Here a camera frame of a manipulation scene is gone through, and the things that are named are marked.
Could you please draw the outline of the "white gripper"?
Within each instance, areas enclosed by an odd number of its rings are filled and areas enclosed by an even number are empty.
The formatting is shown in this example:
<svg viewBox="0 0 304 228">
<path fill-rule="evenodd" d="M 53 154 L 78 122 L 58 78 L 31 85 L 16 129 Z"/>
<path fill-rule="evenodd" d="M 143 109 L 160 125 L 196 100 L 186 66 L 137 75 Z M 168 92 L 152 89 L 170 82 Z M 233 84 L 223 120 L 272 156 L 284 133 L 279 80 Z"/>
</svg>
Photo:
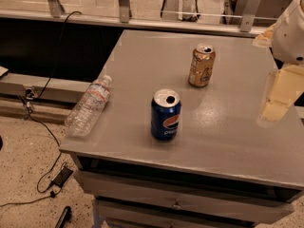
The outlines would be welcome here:
<svg viewBox="0 0 304 228">
<path fill-rule="evenodd" d="M 304 0 L 293 0 L 275 24 L 253 41 L 259 48 L 272 47 L 274 57 L 283 62 L 281 69 L 266 78 L 256 123 L 278 123 L 304 93 Z"/>
</svg>

